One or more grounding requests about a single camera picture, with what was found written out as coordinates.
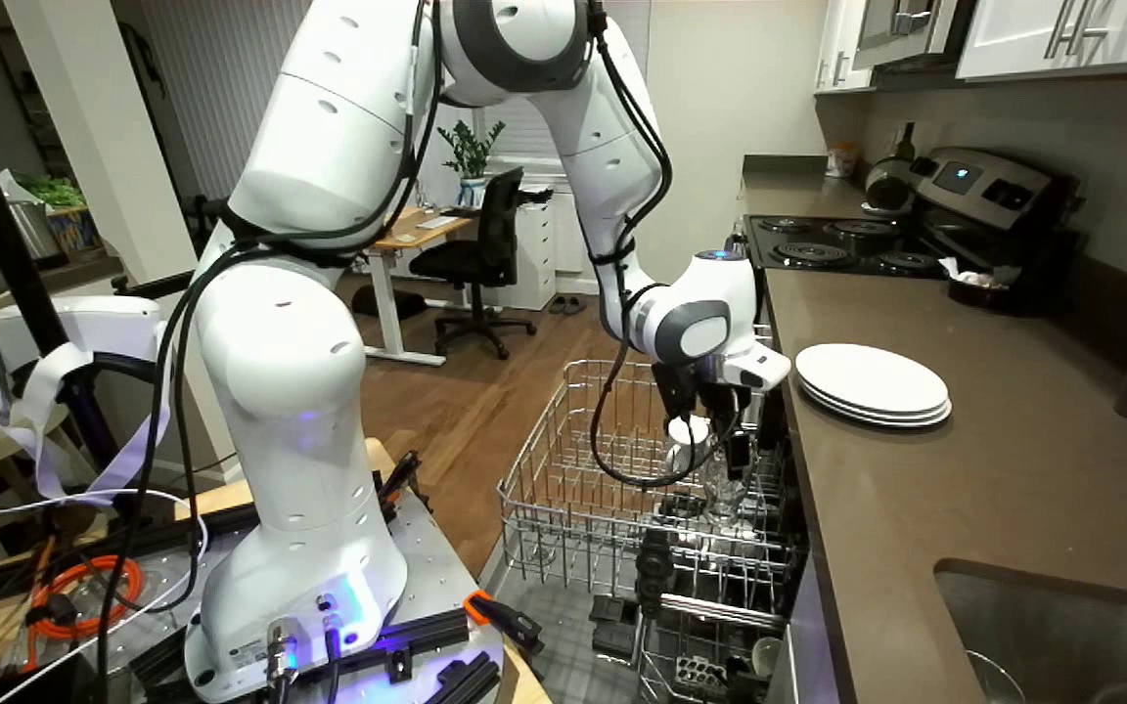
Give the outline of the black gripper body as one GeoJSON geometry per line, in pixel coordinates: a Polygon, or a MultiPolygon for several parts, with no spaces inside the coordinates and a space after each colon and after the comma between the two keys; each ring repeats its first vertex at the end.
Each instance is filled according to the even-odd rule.
{"type": "Polygon", "coordinates": [[[659,398],[671,418],[703,412],[719,426],[731,426],[754,393],[776,393],[785,375],[791,362],[767,345],[654,364],[659,398]]]}

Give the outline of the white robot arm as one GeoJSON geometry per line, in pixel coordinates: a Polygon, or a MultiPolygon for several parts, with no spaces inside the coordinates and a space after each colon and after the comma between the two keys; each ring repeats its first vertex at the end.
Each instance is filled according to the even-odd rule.
{"type": "Polygon", "coordinates": [[[429,113],[505,98],[549,126],[602,330],[699,385],[785,380],[744,257],[703,250],[659,283],[635,255],[673,166],[602,0],[309,0],[192,283],[197,350],[255,501],[185,638],[197,697],[235,704],[324,673],[403,604],[411,568],[369,469],[369,350],[342,277],[398,218],[429,113]]]}

